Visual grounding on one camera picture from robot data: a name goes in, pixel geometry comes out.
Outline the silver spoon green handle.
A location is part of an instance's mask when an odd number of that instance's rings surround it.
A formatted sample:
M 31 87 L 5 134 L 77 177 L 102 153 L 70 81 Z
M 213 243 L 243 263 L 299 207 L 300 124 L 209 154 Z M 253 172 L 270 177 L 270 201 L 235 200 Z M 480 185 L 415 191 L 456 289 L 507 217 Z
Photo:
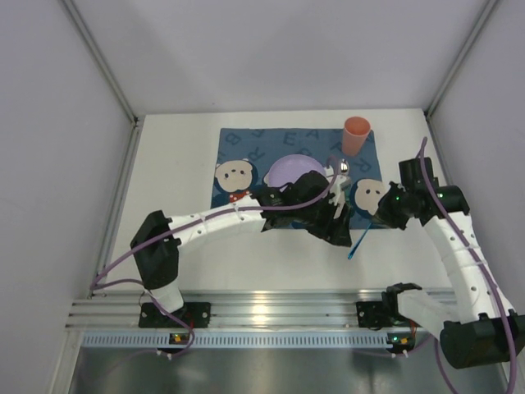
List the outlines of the silver spoon green handle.
M 346 159 L 341 159 L 339 163 L 338 185 L 340 187 L 340 201 L 349 204 L 349 191 L 353 185 L 350 176 L 350 165 Z

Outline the purple plastic plate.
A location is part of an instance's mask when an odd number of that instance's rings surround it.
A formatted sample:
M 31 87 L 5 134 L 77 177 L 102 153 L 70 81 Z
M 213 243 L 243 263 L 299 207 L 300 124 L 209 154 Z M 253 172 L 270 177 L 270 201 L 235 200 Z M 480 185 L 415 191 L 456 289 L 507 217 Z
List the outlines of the purple plastic plate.
M 302 175 L 309 172 L 326 175 L 325 168 L 315 158 L 302 154 L 286 155 L 271 165 L 265 183 L 270 187 L 285 186 L 288 183 L 295 183 Z

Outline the orange plastic cup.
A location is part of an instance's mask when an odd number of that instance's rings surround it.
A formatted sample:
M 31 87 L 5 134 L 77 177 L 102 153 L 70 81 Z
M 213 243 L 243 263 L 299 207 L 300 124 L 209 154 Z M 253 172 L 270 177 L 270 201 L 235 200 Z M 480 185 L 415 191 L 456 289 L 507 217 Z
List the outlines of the orange plastic cup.
M 369 121 L 363 117 L 348 118 L 342 132 L 342 152 L 348 156 L 356 156 L 363 147 L 371 129 Z

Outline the blue bear print placemat cloth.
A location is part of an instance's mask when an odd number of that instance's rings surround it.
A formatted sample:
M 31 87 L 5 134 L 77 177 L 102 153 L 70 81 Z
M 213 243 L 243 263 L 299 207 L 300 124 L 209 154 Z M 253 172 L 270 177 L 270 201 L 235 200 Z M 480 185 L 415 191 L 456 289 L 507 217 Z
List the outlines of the blue bear print placemat cloth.
M 349 225 L 370 227 L 370 219 L 386 188 L 381 179 L 375 135 L 370 132 L 359 153 L 342 152 L 341 129 L 223 128 L 219 135 L 211 207 L 228 204 L 268 184 L 267 173 L 278 159 L 291 154 L 309 156 L 325 165 L 333 155 L 349 164 L 350 185 L 345 191 L 351 206 Z

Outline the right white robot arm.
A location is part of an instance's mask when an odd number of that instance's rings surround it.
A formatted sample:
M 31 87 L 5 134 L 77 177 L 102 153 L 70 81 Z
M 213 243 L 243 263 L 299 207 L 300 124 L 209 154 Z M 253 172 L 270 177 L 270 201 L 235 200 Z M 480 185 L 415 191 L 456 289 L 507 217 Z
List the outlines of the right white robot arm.
M 397 283 L 381 294 L 387 313 L 426 329 L 455 369 L 514 361 L 524 348 L 524 317 L 495 283 L 463 192 L 440 186 L 428 157 L 399 163 L 399 173 L 372 219 L 400 230 L 411 218 L 420 222 L 441 257 L 456 306 L 434 300 L 419 285 Z

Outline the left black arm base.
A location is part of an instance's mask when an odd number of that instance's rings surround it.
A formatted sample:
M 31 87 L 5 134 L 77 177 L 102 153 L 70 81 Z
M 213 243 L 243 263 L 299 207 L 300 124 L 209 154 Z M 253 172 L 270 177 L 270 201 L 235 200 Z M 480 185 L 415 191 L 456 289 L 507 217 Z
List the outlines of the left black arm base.
M 209 302 L 185 302 L 181 309 L 171 312 L 173 316 L 191 328 L 207 328 L 212 305 Z M 161 312 L 153 302 L 141 305 L 140 328 L 181 328 L 181 325 Z

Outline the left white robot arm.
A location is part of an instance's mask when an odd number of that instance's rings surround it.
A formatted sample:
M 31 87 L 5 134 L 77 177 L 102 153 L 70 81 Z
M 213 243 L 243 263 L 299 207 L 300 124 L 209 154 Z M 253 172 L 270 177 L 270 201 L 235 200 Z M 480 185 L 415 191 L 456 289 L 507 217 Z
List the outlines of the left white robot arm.
M 185 302 L 179 286 L 179 259 L 211 241 L 284 229 L 294 223 L 331 245 L 350 247 L 350 178 L 310 171 L 283 186 L 262 186 L 218 208 L 187 216 L 150 213 L 130 243 L 144 289 L 162 312 L 175 313 Z

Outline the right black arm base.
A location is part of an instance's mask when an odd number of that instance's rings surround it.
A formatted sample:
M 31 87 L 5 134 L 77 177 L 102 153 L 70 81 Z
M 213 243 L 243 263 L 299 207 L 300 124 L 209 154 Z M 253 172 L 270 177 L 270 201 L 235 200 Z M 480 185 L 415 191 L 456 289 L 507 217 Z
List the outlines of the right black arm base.
M 382 301 L 357 301 L 355 303 L 358 326 L 378 331 L 383 328 L 416 328 L 413 321 L 390 310 Z

